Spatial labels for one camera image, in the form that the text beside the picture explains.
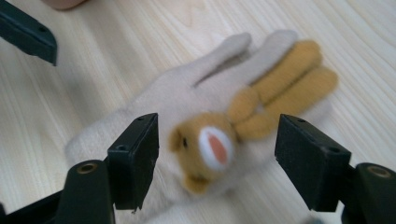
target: white glove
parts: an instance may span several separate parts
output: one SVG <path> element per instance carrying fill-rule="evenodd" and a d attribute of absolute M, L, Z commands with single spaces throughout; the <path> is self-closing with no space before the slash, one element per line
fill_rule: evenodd
<path fill-rule="evenodd" d="M 252 57 L 217 72 L 226 61 L 245 52 L 251 42 L 249 34 L 233 35 L 203 58 L 165 72 L 126 107 L 97 121 L 72 139 L 65 149 L 69 164 L 103 160 L 106 150 L 132 120 L 158 113 L 160 156 L 148 195 L 142 210 L 134 215 L 131 211 L 116 211 L 117 223 L 141 223 L 175 203 L 197 200 L 181 186 L 183 173 L 175 155 L 167 148 L 169 133 L 181 121 L 196 114 L 226 111 L 235 93 L 268 72 L 293 46 L 296 38 L 293 31 L 274 32 Z M 271 154 L 272 148 L 262 142 L 243 145 L 227 174 L 201 197 L 222 193 Z"/>

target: glove finger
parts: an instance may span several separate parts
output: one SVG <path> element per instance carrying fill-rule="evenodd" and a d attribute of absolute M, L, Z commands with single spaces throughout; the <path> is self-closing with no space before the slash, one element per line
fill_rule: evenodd
<path fill-rule="evenodd" d="M 203 85 L 200 85 L 200 89 L 207 88 L 206 85 L 228 88 L 251 84 L 279 62 L 294 45 L 296 39 L 297 34 L 290 30 L 272 33 L 250 59 L 206 80 Z"/>
<path fill-rule="evenodd" d="M 183 72 L 178 74 L 183 76 L 182 78 L 186 78 L 187 83 L 191 86 L 195 86 L 224 62 L 246 51 L 250 42 L 251 36 L 248 33 L 232 35 L 206 56 L 182 66 Z"/>
<path fill-rule="evenodd" d="M 264 113 L 237 124 L 235 130 L 242 140 L 263 138 L 276 128 L 280 114 L 299 115 L 329 94 L 336 85 L 337 75 L 333 71 L 325 67 L 314 69 L 278 96 Z"/>
<path fill-rule="evenodd" d="M 259 94 L 253 88 L 244 88 L 232 99 L 227 117 L 232 123 L 242 122 L 253 115 L 260 103 Z"/>
<path fill-rule="evenodd" d="M 288 54 L 265 77 L 252 85 L 263 105 L 267 105 L 298 78 L 320 66 L 319 45 L 312 40 L 297 42 Z"/>

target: light wood surface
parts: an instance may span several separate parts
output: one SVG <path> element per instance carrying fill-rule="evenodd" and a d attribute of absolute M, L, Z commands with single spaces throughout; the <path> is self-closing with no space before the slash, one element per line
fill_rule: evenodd
<path fill-rule="evenodd" d="M 65 12 L 38 0 L 9 2 L 51 29 L 59 57 L 53 67 L 0 39 L 0 201 L 8 212 L 63 187 L 63 148 L 72 136 L 161 72 L 241 32 L 251 33 L 256 47 L 284 28 L 316 40 L 340 81 L 318 127 L 352 151 L 352 164 L 396 170 L 393 0 L 91 0 Z M 241 180 L 238 190 L 153 222 L 301 223 L 310 216 L 340 222 L 339 214 L 306 211 L 275 163 Z"/>

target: plush toy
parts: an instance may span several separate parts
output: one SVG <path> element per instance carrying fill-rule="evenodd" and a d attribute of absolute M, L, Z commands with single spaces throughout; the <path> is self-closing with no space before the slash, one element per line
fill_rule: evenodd
<path fill-rule="evenodd" d="M 318 68 L 319 54 L 311 56 L 317 63 L 302 55 L 296 56 L 300 61 L 289 63 L 292 52 L 305 54 L 297 50 L 301 44 L 295 45 L 296 39 L 293 31 L 273 32 L 250 57 L 229 64 L 246 55 L 251 42 L 249 34 L 233 35 L 206 56 L 165 72 L 127 106 L 72 139 L 65 149 L 69 164 L 104 159 L 132 120 L 156 112 L 160 155 L 143 209 L 134 215 L 116 211 L 117 223 L 141 223 L 172 205 L 220 195 L 273 158 L 274 141 L 263 137 L 275 128 L 279 112 L 299 113 L 334 86 L 334 79 L 315 82 L 311 78 L 328 74 Z M 310 46 L 318 51 L 315 44 Z M 321 115 L 315 110 L 319 105 L 310 110 L 314 113 L 309 118 Z"/>
<path fill-rule="evenodd" d="M 337 76 L 320 64 L 319 46 L 298 42 L 272 71 L 238 92 L 227 112 L 203 113 L 176 126 L 169 148 L 184 171 L 184 187 L 204 193 L 237 160 L 239 143 L 264 138 L 281 113 L 298 115 L 329 94 Z"/>

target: plush dog head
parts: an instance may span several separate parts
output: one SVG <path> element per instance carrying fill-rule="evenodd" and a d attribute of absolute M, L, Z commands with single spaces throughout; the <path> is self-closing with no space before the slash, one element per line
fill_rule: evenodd
<path fill-rule="evenodd" d="M 236 134 L 223 114 L 204 113 L 188 119 L 169 139 L 169 148 L 184 171 L 184 187 L 192 193 L 204 193 L 233 161 Z"/>

